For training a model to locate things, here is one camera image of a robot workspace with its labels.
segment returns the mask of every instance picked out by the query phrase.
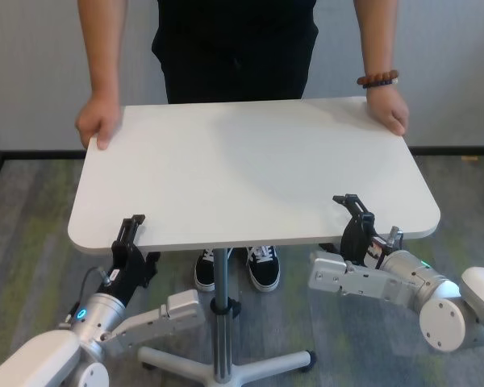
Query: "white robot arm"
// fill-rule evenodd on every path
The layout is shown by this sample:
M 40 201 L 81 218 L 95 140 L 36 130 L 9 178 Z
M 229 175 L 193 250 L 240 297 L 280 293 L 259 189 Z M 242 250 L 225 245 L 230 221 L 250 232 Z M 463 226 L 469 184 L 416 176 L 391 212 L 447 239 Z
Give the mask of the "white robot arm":
M 144 259 L 134 245 L 143 215 L 124 219 L 113 243 L 113 266 L 84 306 L 76 302 L 60 330 L 38 335 L 0 365 L 0 386 L 108 387 L 102 364 L 156 337 L 205 322 L 195 290 L 174 294 L 166 304 L 125 319 L 125 309 L 138 286 L 147 287 L 156 274 L 158 254 Z
M 384 240 L 373 229 L 374 216 L 356 195 L 334 197 L 352 220 L 340 254 L 311 257 L 312 289 L 356 294 L 405 306 L 419 315 L 423 337 L 437 350 L 451 352 L 484 345 L 484 268 L 469 268 L 457 286 L 410 252 L 395 247 L 401 231 Z

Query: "white table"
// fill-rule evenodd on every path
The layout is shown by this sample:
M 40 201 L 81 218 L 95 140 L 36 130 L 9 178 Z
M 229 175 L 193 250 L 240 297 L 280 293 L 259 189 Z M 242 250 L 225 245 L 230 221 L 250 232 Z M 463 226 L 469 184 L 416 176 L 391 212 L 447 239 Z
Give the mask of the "white table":
M 439 222 L 405 142 L 364 98 L 128 106 L 106 151 L 90 143 L 69 236 L 108 252 L 122 219 L 145 214 L 145 251 L 329 242 L 350 218 L 332 201 L 344 194 L 383 235 L 420 238 Z

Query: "blue light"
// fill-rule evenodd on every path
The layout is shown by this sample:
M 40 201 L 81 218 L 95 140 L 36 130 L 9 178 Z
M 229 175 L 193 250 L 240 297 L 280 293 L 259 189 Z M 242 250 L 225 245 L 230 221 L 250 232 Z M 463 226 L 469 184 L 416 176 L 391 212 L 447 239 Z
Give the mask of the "blue light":
M 81 309 L 79 310 L 79 313 L 77 313 L 77 319 L 80 320 L 81 318 L 83 318 L 84 316 L 86 316 L 86 309 Z

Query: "metal pole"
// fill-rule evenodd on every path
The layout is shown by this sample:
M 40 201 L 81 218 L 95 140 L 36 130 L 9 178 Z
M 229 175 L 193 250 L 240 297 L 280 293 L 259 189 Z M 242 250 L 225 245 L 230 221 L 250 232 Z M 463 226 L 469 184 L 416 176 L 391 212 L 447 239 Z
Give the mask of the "metal pole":
M 213 251 L 215 306 L 227 309 L 227 249 Z M 232 378 L 232 309 L 217 314 L 213 326 L 214 372 L 217 383 L 228 383 Z

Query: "beaded bracelet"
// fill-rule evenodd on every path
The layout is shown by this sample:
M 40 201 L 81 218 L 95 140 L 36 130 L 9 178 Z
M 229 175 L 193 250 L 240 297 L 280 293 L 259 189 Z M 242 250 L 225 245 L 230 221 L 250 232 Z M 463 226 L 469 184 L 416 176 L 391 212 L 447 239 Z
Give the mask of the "beaded bracelet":
M 398 76 L 398 70 L 391 70 L 386 73 L 379 73 L 374 75 L 368 75 L 366 77 L 360 77 L 357 79 L 357 84 L 361 85 L 364 89 L 368 89 L 369 87 L 390 85 L 392 83 L 396 83 L 394 82 L 394 80 L 398 81 Z
M 372 87 L 379 87 L 385 85 L 396 85 L 398 83 L 398 78 L 390 79 L 389 81 L 378 81 L 378 82 L 371 82 L 362 85 L 364 89 L 370 89 Z

